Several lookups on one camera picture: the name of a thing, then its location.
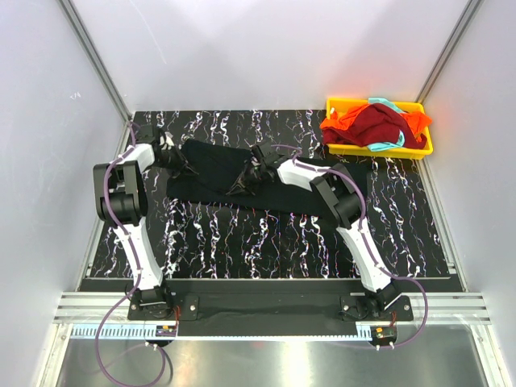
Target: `wall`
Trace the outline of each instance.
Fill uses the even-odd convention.
[[[130,110],[414,100],[466,0],[74,0]]]
[[[428,160],[452,238],[514,380],[515,22],[514,0],[485,2],[426,106],[435,119]]]
[[[32,385],[94,218],[92,167],[123,127],[57,2],[0,2],[2,385]]]

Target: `yellow bin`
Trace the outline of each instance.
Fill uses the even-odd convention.
[[[328,98],[326,102],[327,118],[330,118],[330,111],[332,107],[335,108],[335,111],[340,117],[341,115],[346,114],[349,108],[354,106],[362,106],[366,103],[368,103],[366,99]],[[412,111],[421,111],[422,113],[425,112],[420,103],[394,102],[394,104],[400,109],[409,113]],[[356,145],[328,144],[327,146],[330,150],[330,153],[334,155],[397,157],[400,159],[421,160],[424,156],[430,155],[434,151],[428,127],[425,127],[423,134],[427,137],[427,145],[424,149],[394,148],[389,149],[388,151],[371,152],[367,147],[362,148],[357,147]]]

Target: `black cloth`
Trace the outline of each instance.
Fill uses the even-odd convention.
[[[277,210],[285,213],[322,216],[322,204],[310,191],[295,185],[286,185],[276,179],[263,183],[256,195],[231,195],[229,191],[252,157],[248,149],[229,148],[206,144],[194,139],[186,140],[181,148],[186,159],[199,173],[172,179],[167,184],[167,195],[187,202],[237,204],[257,210]],[[338,161],[299,158],[307,164],[333,166]],[[360,164],[345,164],[360,190],[367,195],[367,169]]]

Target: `marble pattern surface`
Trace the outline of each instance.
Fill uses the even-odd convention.
[[[248,148],[264,139],[319,156],[324,110],[139,112],[174,142],[199,139]],[[447,264],[417,165],[412,160],[342,157],[368,169],[368,216],[386,265],[398,275],[445,277]],[[344,242],[314,216],[238,206],[179,202],[166,196],[168,175],[144,173],[148,234],[167,278],[347,278],[356,268]],[[104,226],[90,277],[125,278],[131,269],[121,243]]]

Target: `light blue fabric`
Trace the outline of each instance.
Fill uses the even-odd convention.
[[[403,132],[400,131],[400,136],[397,139],[397,143],[374,143],[369,144],[368,148],[371,152],[381,152],[381,151],[387,151],[389,149],[393,148],[402,148],[405,144],[405,135],[403,135]]]
[[[401,110],[399,107],[394,105],[391,101],[385,98],[370,98],[368,100],[369,103],[381,103],[382,105],[386,105],[387,107],[390,107],[392,110],[394,110],[396,113],[405,113],[403,110]]]

